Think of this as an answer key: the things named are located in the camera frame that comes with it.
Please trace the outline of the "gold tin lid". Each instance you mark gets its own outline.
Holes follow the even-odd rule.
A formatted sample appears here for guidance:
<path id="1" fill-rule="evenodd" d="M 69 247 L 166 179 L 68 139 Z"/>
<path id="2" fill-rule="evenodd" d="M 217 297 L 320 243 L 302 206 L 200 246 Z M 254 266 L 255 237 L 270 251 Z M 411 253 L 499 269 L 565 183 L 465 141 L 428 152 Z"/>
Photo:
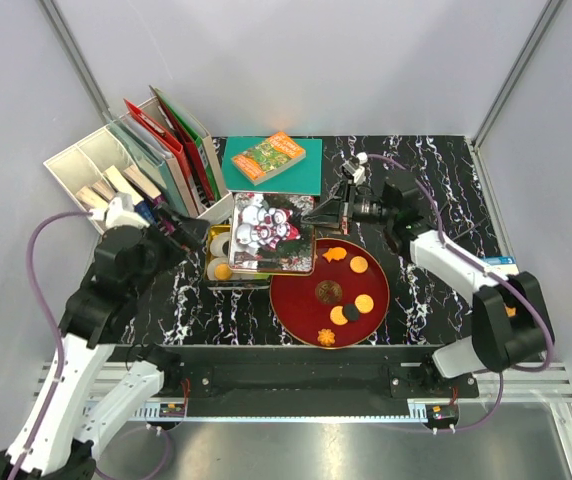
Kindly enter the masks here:
<path id="1" fill-rule="evenodd" d="M 315 228 L 304 216 L 315 207 L 307 195 L 238 192 L 233 195 L 228 264 L 236 273 L 308 275 Z"/>

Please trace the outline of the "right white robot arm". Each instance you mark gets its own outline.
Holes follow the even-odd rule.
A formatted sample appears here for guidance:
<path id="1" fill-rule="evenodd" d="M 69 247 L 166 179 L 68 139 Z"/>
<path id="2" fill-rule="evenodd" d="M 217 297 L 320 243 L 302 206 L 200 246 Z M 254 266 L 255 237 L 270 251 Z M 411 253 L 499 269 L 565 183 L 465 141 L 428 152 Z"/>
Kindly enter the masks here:
<path id="1" fill-rule="evenodd" d="M 437 276 L 470 306 L 470 335 L 435 350 L 423 364 L 420 384 L 429 395 L 446 394 L 465 374 L 521 369 L 539 353 L 548 365 L 554 333 L 538 280 L 528 272 L 504 274 L 450 240 L 442 223 L 431 223 L 421 212 L 429 197 L 408 172 L 386 179 L 378 196 L 362 194 L 354 181 L 345 180 L 302 220 L 342 233 L 353 222 L 380 226 L 396 255 Z"/>

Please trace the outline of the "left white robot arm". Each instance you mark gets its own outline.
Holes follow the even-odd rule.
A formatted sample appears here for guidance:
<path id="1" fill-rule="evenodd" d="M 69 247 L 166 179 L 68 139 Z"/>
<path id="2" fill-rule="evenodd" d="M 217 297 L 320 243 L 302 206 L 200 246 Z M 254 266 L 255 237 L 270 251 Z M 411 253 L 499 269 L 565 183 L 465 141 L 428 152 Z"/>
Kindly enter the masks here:
<path id="1" fill-rule="evenodd" d="M 119 200 L 88 211 L 106 230 L 61 320 L 55 320 L 38 284 L 34 250 L 39 234 L 63 216 L 53 215 L 33 231 L 25 264 L 55 354 L 24 426 L 0 451 L 0 479 L 89 479 L 107 445 L 138 407 L 157 395 L 189 394 L 181 355 L 149 344 L 120 382 L 90 412 L 83 411 L 91 387 L 137 313 L 140 295 L 206 240 L 207 220 L 183 216 L 166 205 L 156 210 L 171 223 L 171 230 L 147 222 Z"/>

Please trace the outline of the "gold cookie tin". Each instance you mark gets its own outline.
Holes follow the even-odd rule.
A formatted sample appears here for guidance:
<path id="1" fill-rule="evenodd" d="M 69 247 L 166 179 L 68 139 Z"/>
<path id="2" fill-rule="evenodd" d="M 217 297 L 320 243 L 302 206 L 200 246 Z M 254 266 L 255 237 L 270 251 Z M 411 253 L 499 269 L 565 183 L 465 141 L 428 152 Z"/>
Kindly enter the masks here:
<path id="1" fill-rule="evenodd" d="M 229 225 L 213 225 L 208 232 L 203 279 L 207 288 L 217 290 L 264 290 L 270 286 L 266 274 L 235 273 L 228 265 L 231 240 Z"/>

